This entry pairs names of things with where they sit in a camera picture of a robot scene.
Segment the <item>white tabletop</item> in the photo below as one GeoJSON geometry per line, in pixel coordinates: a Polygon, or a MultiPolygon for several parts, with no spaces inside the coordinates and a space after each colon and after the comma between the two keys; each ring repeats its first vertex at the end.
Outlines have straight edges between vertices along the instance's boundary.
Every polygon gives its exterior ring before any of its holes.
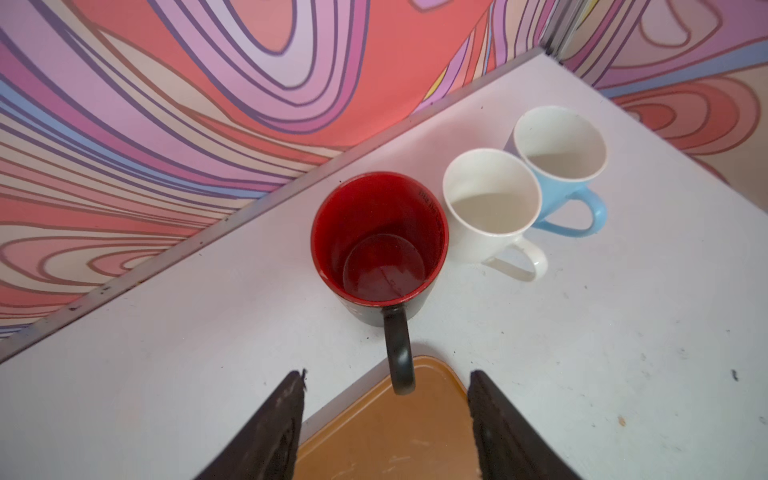
{"type": "Polygon", "coordinates": [[[605,228],[528,233],[537,283],[448,262],[414,352],[485,370],[584,478],[768,478],[768,217],[544,56],[2,363],[0,476],[192,478],[304,367],[317,430],[386,372],[383,331],[313,268],[322,199],[368,170],[440,196],[452,158],[544,104],[605,137],[605,228]]]}

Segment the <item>wall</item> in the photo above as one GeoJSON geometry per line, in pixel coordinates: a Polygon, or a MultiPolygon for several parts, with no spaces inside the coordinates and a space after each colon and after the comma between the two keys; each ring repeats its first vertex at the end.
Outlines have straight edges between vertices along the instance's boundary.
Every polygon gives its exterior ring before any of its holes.
{"type": "Polygon", "coordinates": [[[564,64],[768,211],[768,2],[591,0],[564,64]]]}
{"type": "Polygon", "coordinates": [[[0,337],[538,43],[554,0],[4,0],[0,337]]]}

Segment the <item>blue mug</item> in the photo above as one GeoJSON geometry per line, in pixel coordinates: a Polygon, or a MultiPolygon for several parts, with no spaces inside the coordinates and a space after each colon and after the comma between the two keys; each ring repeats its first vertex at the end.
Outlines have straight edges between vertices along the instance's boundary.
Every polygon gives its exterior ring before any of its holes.
{"type": "Polygon", "coordinates": [[[517,154],[541,185],[541,213],[534,228],[586,237],[605,225],[605,204],[588,187],[607,164],[605,141],[594,125],[567,108],[534,108],[520,117],[505,150],[517,154]],[[563,227],[546,220],[569,200],[587,204],[592,212],[589,228],[563,227]]]}

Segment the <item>mug rim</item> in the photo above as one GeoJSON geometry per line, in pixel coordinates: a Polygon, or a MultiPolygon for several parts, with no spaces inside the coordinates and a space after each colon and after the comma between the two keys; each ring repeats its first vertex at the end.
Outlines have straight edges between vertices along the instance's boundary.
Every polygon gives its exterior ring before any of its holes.
{"type": "Polygon", "coordinates": [[[384,171],[384,170],[365,172],[363,174],[356,175],[355,177],[348,179],[344,183],[340,184],[338,187],[334,188],[326,196],[325,200],[323,200],[323,202],[320,204],[319,208],[317,209],[317,212],[315,213],[315,218],[312,221],[312,230],[310,231],[310,252],[312,253],[312,261],[315,264],[315,270],[317,271],[318,275],[320,275],[320,278],[323,279],[323,282],[336,295],[340,296],[341,298],[343,298],[348,302],[351,302],[351,303],[354,303],[355,305],[360,305],[360,306],[372,306],[372,307],[394,306],[394,305],[399,305],[401,303],[407,303],[408,301],[417,297],[421,292],[423,292],[424,290],[429,288],[430,285],[432,285],[432,282],[435,281],[438,274],[440,273],[440,270],[442,270],[443,264],[445,263],[445,258],[448,255],[448,243],[449,243],[448,218],[445,216],[445,211],[443,211],[443,209],[440,207],[440,202],[437,200],[437,197],[435,197],[435,195],[431,191],[429,191],[427,187],[425,187],[421,182],[417,181],[416,179],[409,177],[408,175],[399,174],[396,172],[384,171]],[[434,202],[435,206],[437,207],[437,211],[440,215],[440,220],[442,222],[443,232],[444,232],[443,238],[442,238],[442,251],[440,253],[440,257],[432,273],[430,273],[429,276],[426,279],[424,279],[424,282],[422,282],[422,284],[419,285],[411,293],[407,293],[406,295],[399,296],[395,299],[386,300],[382,302],[376,302],[372,300],[363,300],[361,298],[358,298],[354,295],[349,294],[343,288],[339,288],[335,282],[331,281],[328,274],[320,266],[320,262],[317,257],[317,252],[315,251],[315,241],[314,241],[316,228],[317,228],[317,219],[320,217],[320,214],[323,212],[323,210],[328,206],[328,203],[330,202],[331,198],[335,197],[337,194],[339,194],[339,192],[342,189],[344,189],[345,187],[349,186],[350,184],[356,181],[362,180],[363,178],[367,178],[367,177],[378,177],[378,176],[399,177],[405,180],[406,182],[409,182],[411,184],[416,185],[417,187],[420,187],[429,196],[429,199],[432,202],[434,202]]]}
{"type": "Polygon", "coordinates": [[[534,175],[533,171],[531,171],[531,169],[528,167],[528,165],[520,157],[518,157],[517,155],[511,154],[511,153],[507,152],[506,150],[501,150],[501,149],[498,149],[498,148],[490,148],[490,147],[473,148],[471,150],[467,150],[466,152],[461,153],[459,156],[457,156],[456,158],[451,160],[451,163],[448,164],[448,168],[445,169],[445,173],[442,175],[442,197],[445,199],[445,205],[448,207],[448,210],[450,210],[451,215],[456,220],[458,220],[459,223],[461,223],[461,225],[463,225],[466,228],[469,228],[473,232],[479,233],[479,234],[481,234],[483,236],[486,236],[486,237],[513,237],[515,235],[522,234],[528,228],[530,228],[531,225],[533,225],[536,222],[536,220],[538,219],[538,216],[541,214],[542,201],[544,200],[543,193],[541,192],[541,185],[539,184],[538,179],[534,175]],[[461,218],[456,213],[456,210],[453,209],[453,205],[448,200],[447,195],[445,195],[445,179],[447,178],[448,172],[451,169],[451,167],[453,167],[455,162],[459,158],[463,157],[466,154],[481,154],[481,153],[487,153],[487,152],[492,152],[494,154],[497,154],[497,153],[504,154],[506,156],[509,156],[513,161],[519,163],[520,166],[523,167],[525,172],[528,174],[528,176],[533,181],[533,184],[536,186],[536,191],[538,192],[538,207],[536,208],[536,214],[533,216],[533,218],[531,218],[530,221],[528,221],[527,224],[525,224],[523,227],[521,227],[521,228],[519,228],[519,229],[517,229],[517,230],[515,230],[513,232],[492,233],[492,232],[486,232],[485,230],[481,230],[481,229],[471,225],[469,222],[467,222],[466,220],[461,218]]]}
{"type": "Polygon", "coordinates": [[[522,158],[522,160],[532,170],[540,173],[541,175],[543,175],[543,176],[545,176],[547,178],[551,178],[553,180],[558,180],[558,181],[561,181],[561,182],[566,182],[566,183],[571,183],[571,184],[577,184],[577,183],[580,183],[580,182],[588,182],[590,180],[595,179],[599,174],[601,174],[603,172],[603,170],[605,170],[606,166],[608,165],[608,146],[605,144],[605,139],[603,138],[603,134],[600,133],[598,128],[595,127],[592,122],[590,122],[589,120],[584,118],[578,112],[576,112],[575,110],[571,110],[570,108],[567,108],[567,107],[562,107],[561,105],[540,105],[538,107],[534,107],[531,110],[526,111],[523,115],[520,116],[520,118],[518,118],[518,121],[515,122],[515,126],[512,128],[512,141],[515,144],[515,150],[520,154],[520,157],[522,158]],[[531,112],[534,112],[534,111],[537,111],[537,110],[559,110],[559,111],[565,111],[565,112],[568,112],[569,114],[573,114],[574,116],[579,117],[581,120],[587,122],[587,125],[589,125],[598,134],[598,137],[600,138],[600,142],[603,145],[603,151],[605,152],[605,155],[603,156],[603,164],[600,166],[600,168],[598,168],[598,170],[596,172],[594,172],[593,174],[588,175],[586,177],[567,178],[567,177],[560,177],[559,175],[555,175],[553,173],[547,172],[546,170],[541,169],[537,164],[533,163],[531,161],[531,159],[528,158],[528,155],[526,155],[525,153],[520,151],[520,148],[518,147],[517,136],[518,136],[518,132],[519,132],[518,127],[520,126],[520,121],[523,118],[525,118],[525,115],[528,115],[531,112]]]}

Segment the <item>cup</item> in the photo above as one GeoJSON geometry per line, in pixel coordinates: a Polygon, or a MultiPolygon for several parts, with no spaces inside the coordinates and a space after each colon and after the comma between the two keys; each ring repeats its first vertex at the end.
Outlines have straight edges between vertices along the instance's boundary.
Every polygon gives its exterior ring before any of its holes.
{"type": "Polygon", "coordinates": [[[448,251],[448,222],[435,196],[405,175],[359,175],[320,205],[310,243],[317,273],[344,306],[384,327],[395,393],[412,392],[407,320],[422,308],[448,251]]]}
{"type": "Polygon", "coordinates": [[[478,148],[459,155],[442,178],[450,212],[451,258],[484,263],[518,280],[547,271],[547,257],[523,233],[541,211],[541,189],[525,163],[508,152],[478,148]],[[530,259],[533,271],[495,256],[508,247],[530,259]]]}
{"type": "Polygon", "coordinates": [[[607,164],[607,148],[594,125],[567,108],[534,108],[520,117],[505,150],[516,151],[541,185],[541,213],[534,228],[566,237],[586,237],[605,225],[605,204],[588,188],[607,164]],[[592,212],[589,228],[581,230],[546,221],[569,200],[587,204],[592,212]]]}

